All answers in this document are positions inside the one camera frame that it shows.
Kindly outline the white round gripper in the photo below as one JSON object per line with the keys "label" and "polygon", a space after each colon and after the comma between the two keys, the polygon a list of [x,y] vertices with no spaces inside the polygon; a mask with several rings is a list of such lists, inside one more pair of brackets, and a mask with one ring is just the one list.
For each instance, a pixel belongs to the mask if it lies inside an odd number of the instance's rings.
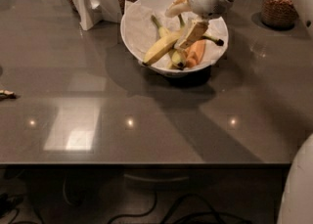
{"label": "white round gripper", "polygon": [[[169,18],[190,12],[204,18],[218,18],[232,6],[232,0],[174,0],[166,9]],[[199,40],[208,29],[208,20],[188,18],[183,33],[174,45],[175,49],[183,50]]]}

